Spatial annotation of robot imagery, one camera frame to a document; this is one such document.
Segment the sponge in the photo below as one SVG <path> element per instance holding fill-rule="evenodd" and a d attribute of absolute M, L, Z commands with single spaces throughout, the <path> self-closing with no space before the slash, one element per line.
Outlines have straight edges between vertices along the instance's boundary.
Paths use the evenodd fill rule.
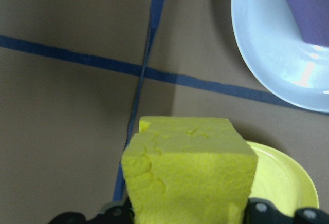
<path fill-rule="evenodd" d="M 241 223 L 257 155 L 224 118 L 142 117 L 121 164 L 135 224 Z"/>

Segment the foam block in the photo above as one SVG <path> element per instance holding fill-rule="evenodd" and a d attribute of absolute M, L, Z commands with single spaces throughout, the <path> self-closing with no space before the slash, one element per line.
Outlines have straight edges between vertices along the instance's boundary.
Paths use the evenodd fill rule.
<path fill-rule="evenodd" d="M 328 0 L 287 0 L 287 2 L 303 40 L 329 47 Z"/>
<path fill-rule="evenodd" d="M 227 119 L 142 117 L 121 163 L 136 224 L 241 223 L 257 156 Z"/>

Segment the table surface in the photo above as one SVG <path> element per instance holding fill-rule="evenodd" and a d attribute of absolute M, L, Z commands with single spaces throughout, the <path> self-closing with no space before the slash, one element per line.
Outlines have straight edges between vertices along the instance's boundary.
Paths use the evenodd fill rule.
<path fill-rule="evenodd" d="M 65 211 L 91 218 L 111 201 L 138 77 L 70 61 L 141 65 L 150 1 L 0 0 L 1 40 L 19 39 L 0 47 L 3 223 L 47 223 Z M 75 54 L 60 60 L 65 50 Z M 298 161 L 329 211 L 329 116 L 237 97 L 268 91 L 236 46 L 230 0 L 166 0 L 149 67 L 161 74 L 146 78 L 138 117 L 229 118 L 245 139 Z M 170 73 L 191 86 L 169 83 Z"/>

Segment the yellow plate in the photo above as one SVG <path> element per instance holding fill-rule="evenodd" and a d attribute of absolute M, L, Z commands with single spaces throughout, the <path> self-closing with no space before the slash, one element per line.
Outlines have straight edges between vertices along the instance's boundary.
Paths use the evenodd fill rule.
<path fill-rule="evenodd" d="M 248 142 L 258 155 L 258 165 L 249 197 L 270 200 L 283 214 L 319 207 L 318 194 L 307 172 L 286 154 L 259 143 Z"/>

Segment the purple object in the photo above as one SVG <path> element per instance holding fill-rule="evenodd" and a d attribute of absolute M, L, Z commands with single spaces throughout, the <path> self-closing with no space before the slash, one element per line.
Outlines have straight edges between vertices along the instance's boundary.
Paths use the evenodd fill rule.
<path fill-rule="evenodd" d="M 287 0 L 307 43 L 329 47 L 329 0 Z"/>

